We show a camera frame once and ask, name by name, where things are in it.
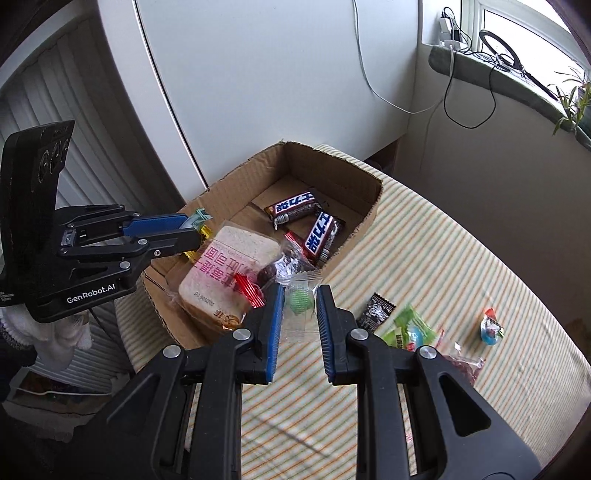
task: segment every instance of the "plastic bag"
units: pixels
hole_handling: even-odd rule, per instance
[[[443,346],[439,351],[444,358],[449,360],[460,371],[466,380],[470,382],[470,385],[474,386],[484,367],[485,360],[480,357],[473,359],[463,356],[462,347],[457,342]]]
[[[320,270],[293,275],[286,288],[281,322],[281,340],[300,343],[318,340],[316,290],[322,282]]]
[[[273,281],[286,286],[295,274],[312,270],[315,267],[304,255],[294,234],[288,231],[281,243],[281,255],[258,273],[256,283],[261,288]]]

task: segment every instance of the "cardboard box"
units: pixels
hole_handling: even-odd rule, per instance
[[[310,188],[319,194],[327,212],[346,224],[331,248],[332,256],[322,268],[326,277],[367,232],[382,193],[378,178],[346,160],[298,143],[281,142],[232,170],[181,212],[191,215],[202,207],[213,216],[208,225],[214,231],[224,220],[230,220],[281,242],[284,232],[273,230],[262,209]],[[304,218],[288,227],[305,238],[314,220]],[[219,333],[205,331],[166,293],[167,276],[188,268],[190,264],[184,255],[159,258],[145,270],[142,280],[168,332],[184,348],[191,349],[214,341]]]

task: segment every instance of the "bread package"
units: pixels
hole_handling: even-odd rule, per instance
[[[255,281],[280,255],[272,238],[226,223],[179,285],[180,301],[196,320],[218,330],[236,329],[249,304],[235,287],[234,273]]]

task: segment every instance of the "green snack package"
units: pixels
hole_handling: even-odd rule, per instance
[[[412,305],[407,305],[394,319],[393,328],[382,332],[379,337],[389,346],[414,352],[420,346],[431,344],[436,334]]]

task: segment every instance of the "white cabinet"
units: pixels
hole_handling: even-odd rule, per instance
[[[417,2],[358,4],[368,76],[382,96],[408,109]],[[375,97],[363,79],[351,1],[122,0],[99,1],[99,9],[140,121],[185,197],[195,163],[210,185],[281,139],[366,158],[406,132],[408,115]],[[147,111],[156,104],[163,108]],[[178,131],[146,127],[170,119]],[[177,154],[159,151],[155,135],[171,139]]]

